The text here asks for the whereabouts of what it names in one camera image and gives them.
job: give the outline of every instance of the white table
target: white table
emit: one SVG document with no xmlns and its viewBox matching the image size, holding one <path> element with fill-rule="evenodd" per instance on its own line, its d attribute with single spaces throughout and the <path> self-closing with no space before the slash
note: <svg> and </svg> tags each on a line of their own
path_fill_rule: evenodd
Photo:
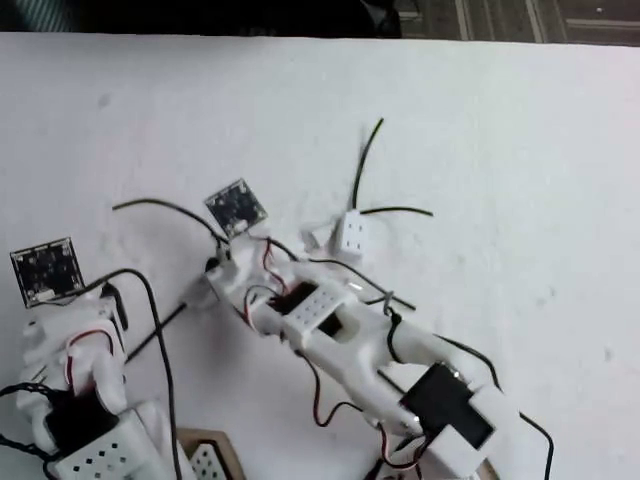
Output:
<svg viewBox="0 0 640 480">
<path fill-rule="evenodd" d="M 161 313 L 213 250 L 159 196 L 207 215 L 244 177 L 272 232 L 342 211 L 358 152 L 375 220 L 363 268 L 418 305 L 412 321 L 492 357 L 506 391 L 556 441 L 554 479 L 637 475 L 640 422 L 640 50 L 426 41 L 0 35 L 1 383 L 20 366 L 22 305 L 8 253 L 70 235 L 87 281 L 146 272 Z M 391 249 L 397 249 L 395 255 Z M 151 329 L 121 280 L 135 345 Z M 341 412 L 311 419 L 312 377 L 274 339 L 189 312 L 168 329 L 178 423 L 227 431 L 251 479 L 360 478 L 379 439 Z M 157 347 L 131 366 L 136 398 L 164 396 Z M 325 382 L 324 412 L 342 399 Z M 13 400 L 0 431 L 28 440 Z M 495 462 L 538 480 L 544 439 L 523 425 Z M 0 451 L 3 478 L 40 478 Z"/>
</svg>

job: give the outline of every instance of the white connector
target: white connector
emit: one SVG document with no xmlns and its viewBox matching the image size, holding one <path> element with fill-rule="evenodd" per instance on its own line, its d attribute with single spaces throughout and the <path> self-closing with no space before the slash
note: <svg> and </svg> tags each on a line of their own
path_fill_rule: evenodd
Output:
<svg viewBox="0 0 640 480">
<path fill-rule="evenodd" d="M 345 213 L 338 222 L 334 255 L 347 262 L 355 262 L 364 255 L 368 231 L 358 210 Z"/>
<path fill-rule="evenodd" d="M 198 480 L 227 480 L 222 462 L 213 445 L 200 444 L 190 461 Z"/>
</svg>

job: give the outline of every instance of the wooden base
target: wooden base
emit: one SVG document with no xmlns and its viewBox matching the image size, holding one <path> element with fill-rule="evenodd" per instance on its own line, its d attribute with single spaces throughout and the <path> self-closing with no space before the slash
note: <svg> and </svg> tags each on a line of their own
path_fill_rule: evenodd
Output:
<svg viewBox="0 0 640 480">
<path fill-rule="evenodd" d="M 214 443 L 218 447 L 226 467 L 229 469 L 230 480 L 245 480 L 240 460 L 226 433 L 214 430 L 179 428 L 178 441 L 189 458 L 195 453 L 200 444 Z"/>
</svg>

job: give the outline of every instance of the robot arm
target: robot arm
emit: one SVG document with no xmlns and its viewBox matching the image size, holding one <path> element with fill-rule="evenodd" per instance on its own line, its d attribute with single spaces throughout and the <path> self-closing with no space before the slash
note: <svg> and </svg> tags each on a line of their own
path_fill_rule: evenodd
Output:
<svg viewBox="0 0 640 480">
<path fill-rule="evenodd" d="M 278 282 L 233 261 L 207 278 L 218 298 L 242 312 L 257 333 L 288 340 L 293 351 L 340 383 L 385 438 L 425 436 L 421 467 L 430 478 L 471 476 L 517 422 L 517 410 L 477 362 L 409 322 L 395 329 L 394 353 L 428 370 L 399 393 L 378 374 L 393 360 L 387 316 L 360 302 L 323 265 L 291 263 L 278 274 L 287 288 L 277 297 L 272 292 Z"/>
<path fill-rule="evenodd" d="M 175 478 L 170 426 L 161 407 L 127 401 L 118 310 L 113 299 L 85 295 L 62 308 L 41 307 L 24 330 L 21 380 L 68 393 L 55 405 L 37 393 L 17 397 L 35 444 L 57 458 L 50 470 L 60 480 Z M 178 450 L 183 479 L 195 480 Z"/>
</svg>

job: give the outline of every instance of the black circuit board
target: black circuit board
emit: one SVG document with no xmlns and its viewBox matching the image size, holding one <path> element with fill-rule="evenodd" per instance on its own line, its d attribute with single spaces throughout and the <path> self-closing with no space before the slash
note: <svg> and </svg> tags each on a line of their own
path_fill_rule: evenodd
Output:
<svg viewBox="0 0 640 480">
<path fill-rule="evenodd" d="M 70 238 L 13 252 L 11 262 L 27 308 L 84 288 Z"/>
<path fill-rule="evenodd" d="M 242 179 L 211 195 L 204 203 L 229 239 L 267 218 L 267 212 Z"/>
</svg>

